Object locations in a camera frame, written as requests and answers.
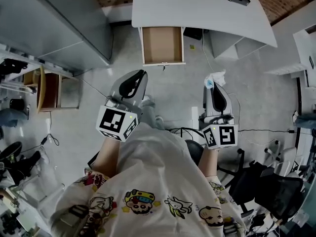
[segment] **white desk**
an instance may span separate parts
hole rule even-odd
[[[214,56],[234,47],[238,58],[265,46],[277,47],[258,0],[248,6],[228,0],[133,0],[133,27],[209,29]]]

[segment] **patterned sleeve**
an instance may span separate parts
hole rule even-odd
[[[232,230],[231,226],[234,225],[234,229],[238,233],[238,236],[245,236],[246,226],[241,219],[241,208],[235,203],[217,176],[209,176],[207,177],[207,181],[210,186],[212,186],[213,191],[221,204],[224,221],[224,235],[230,235],[230,231]]]
[[[59,198],[55,211],[68,209],[73,205],[87,205],[94,193],[103,185],[109,177],[102,173],[86,168],[85,176],[66,188]]]

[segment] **open drawer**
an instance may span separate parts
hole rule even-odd
[[[140,28],[143,66],[185,64],[182,27]]]

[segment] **white tissue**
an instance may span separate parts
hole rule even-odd
[[[214,82],[216,82],[218,85],[223,86],[225,84],[225,78],[224,74],[226,71],[222,72],[216,72],[216,73],[211,73],[209,74],[205,79],[204,79],[204,85],[207,89],[211,89],[214,87]]]

